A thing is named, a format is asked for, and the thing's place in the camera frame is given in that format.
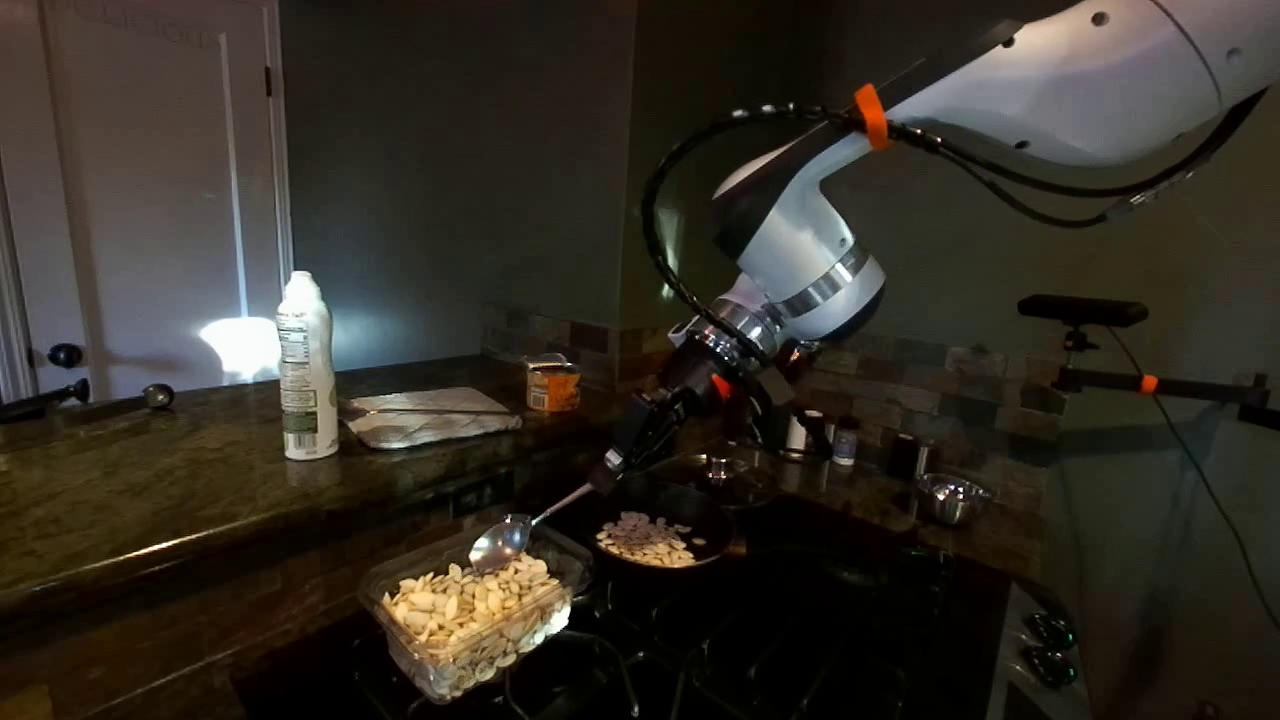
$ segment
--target wall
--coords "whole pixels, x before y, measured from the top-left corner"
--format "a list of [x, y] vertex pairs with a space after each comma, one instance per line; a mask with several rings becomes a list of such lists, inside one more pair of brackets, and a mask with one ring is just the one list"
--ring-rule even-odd
[[[912, 56], [921, 24], [876, 19], [860, 5], [809, 5], [827, 30], [827, 75], [881, 75], [882, 56]], [[977, 343], [991, 350], [1057, 350], [1060, 326], [1016, 316], [1029, 290], [1119, 295], [1151, 309], [1122, 331], [1133, 350], [1190, 378], [1247, 378], [1280, 362], [1271, 313], [1280, 185], [1276, 101], [1190, 185], [1155, 207], [1093, 230], [1019, 218], [961, 172], [893, 149], [832, 181], [893, 284], [867, 331]], [[1108, 331], [1083, 367], [1128, 359]], [[1271, 468], [1280, 437], [1233, 419], [1233, 406], [1166, 400], [1201, 452], [1211, 489], [1238, 525], [1258, 583], [1280, 602], [1280, 509]], [[1044, 571], [1083, 620], [1083, 670], [1104, 720], [1162, 720], [1219, 706], [1224, 717], [1280, 712], [1280, 642], [1269, 628], [1227, 525], [1171, 444], [1158, 412], [1139, 397], [1068, 397], [1060, 414], [1060, 471], [1044, 489]]]
[[613, 325], [633, 5], [285, 0], [295, 257], [345, 367]]

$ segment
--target plastic bottle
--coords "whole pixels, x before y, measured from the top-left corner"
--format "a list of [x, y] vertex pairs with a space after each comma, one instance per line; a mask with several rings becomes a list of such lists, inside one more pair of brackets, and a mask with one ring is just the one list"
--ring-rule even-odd
[[320, 460], [337, 452], [337, 388], [327, 305], [311, 273], [291, 273], [276, 309], [281, 331], [281, 419], [285, 455]]

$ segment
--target robotic arm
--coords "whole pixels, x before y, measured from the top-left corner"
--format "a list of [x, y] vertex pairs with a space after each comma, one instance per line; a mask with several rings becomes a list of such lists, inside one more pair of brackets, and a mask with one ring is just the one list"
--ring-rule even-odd
[[[908, 75], [882, 91], [865, 86], [860, 111], [810, 121], [792, 144], [718, 185], [716, 245], [739, 276], [716, 309], [691, 299], [697, 316], [672, 331], [675, 350], [659, 393], [625, 412], [604, 463], [633, 471], [659, 460], [683, 414], [730, 388], [758, 397], [752, 393], [758, 367], [814, 350], [867, 313], [882, 269], [819, 185], [881, 144], [905, 140], [956, 161], [968, 153], [947, 137], [980, 137], [1041, 163], [1112, 168], [1224, 117], [1219, 130], [1187, 154], [1201, 163], [1276, 75], [1276, 0], [1076, 0], [994, 37], [956, 69]], [[1128, 203], [1187, 163], [1151, 185], [1071, 192]]]

